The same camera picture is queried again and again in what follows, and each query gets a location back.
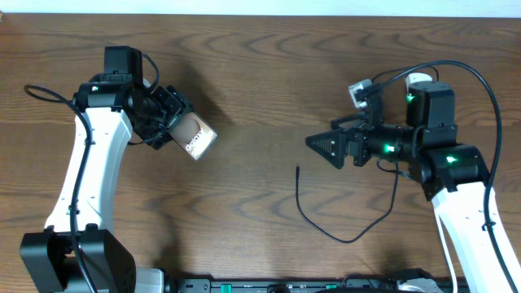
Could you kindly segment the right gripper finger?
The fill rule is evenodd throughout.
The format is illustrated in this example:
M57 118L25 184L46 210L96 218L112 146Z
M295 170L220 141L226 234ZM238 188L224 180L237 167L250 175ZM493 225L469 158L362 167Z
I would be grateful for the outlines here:
M345 116L331 121L331 128L338 129L342 124L352 122L355 120L366 120L365 113L358 113L352 116Z
M309 136L305 139L307 147L317 152L333 167L341 169L348 154L347 136L342 129Z

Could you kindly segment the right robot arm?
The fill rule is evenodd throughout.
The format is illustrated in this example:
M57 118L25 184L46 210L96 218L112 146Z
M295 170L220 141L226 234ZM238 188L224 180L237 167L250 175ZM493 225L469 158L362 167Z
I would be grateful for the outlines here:
M441 81L409 82L406 125L383 122L379 94L356 98L361 113L306 138L313 151L342 168L369 159L406 162L433 205L440 234L448 234L472 292L517 292L520 263L498 214L493 177L476 146L457 141L455 93Z

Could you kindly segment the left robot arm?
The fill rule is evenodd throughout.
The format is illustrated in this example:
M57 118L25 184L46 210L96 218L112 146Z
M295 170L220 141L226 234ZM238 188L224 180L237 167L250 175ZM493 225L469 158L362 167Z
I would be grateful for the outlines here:
M73 99L55 97L76 115L75 141L54 210L41 232L27 233L20 256L40 292L174 292L162 269L139 268L113 232L114 197L125 149L137 134L155 150L194 117L172 86L131 74L100 74Z

